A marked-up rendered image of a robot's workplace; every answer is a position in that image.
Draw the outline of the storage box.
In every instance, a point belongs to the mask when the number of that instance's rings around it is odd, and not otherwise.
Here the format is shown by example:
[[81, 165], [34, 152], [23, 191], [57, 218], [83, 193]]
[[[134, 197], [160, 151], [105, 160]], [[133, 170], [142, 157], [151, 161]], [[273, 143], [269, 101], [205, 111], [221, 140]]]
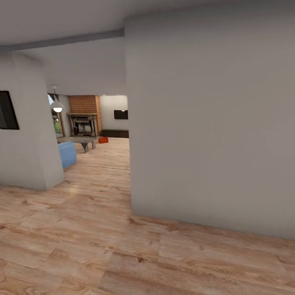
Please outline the storage box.
[[100, 137], [98, 142], [101, 144], [101, 143], [108, 143], [108, 138], [107, 137]]

